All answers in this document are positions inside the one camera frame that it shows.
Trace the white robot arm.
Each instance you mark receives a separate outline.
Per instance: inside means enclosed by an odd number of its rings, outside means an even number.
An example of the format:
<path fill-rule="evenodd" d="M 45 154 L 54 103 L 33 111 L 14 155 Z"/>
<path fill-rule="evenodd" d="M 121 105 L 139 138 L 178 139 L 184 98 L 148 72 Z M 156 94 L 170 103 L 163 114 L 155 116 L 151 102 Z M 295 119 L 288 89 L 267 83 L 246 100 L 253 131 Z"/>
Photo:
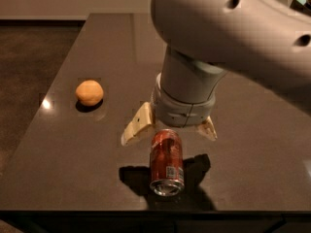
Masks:
<path fill-rule="evenodd" d="M 218 81 L 231 71 L 308 112 L 311 107 L 310 18 L 275 0 L 151 0 L 166 43 L 161 73 L 121 136 L 141 140 L 162 122 L 194 126 L 215 140 L 211 110 Z"/>

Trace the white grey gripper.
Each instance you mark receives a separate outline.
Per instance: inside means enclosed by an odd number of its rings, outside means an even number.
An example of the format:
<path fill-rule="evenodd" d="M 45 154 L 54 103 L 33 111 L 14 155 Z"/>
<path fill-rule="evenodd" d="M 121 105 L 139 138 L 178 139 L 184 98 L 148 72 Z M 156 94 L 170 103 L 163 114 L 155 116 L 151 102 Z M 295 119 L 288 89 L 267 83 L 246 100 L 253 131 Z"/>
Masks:
<path fill-rule="evenodd" d="M 124 147 L 136 144 L 154 131 L 156 119 L 171 127 L 196 126 L 210 141 L 218 135 L 209 117 L 216 103 L 215 90 L 226 71 L 217 65 L 194 60 L 166 48 L 157 75 L 151 104 L 145 102 L 121 135 Z"/>

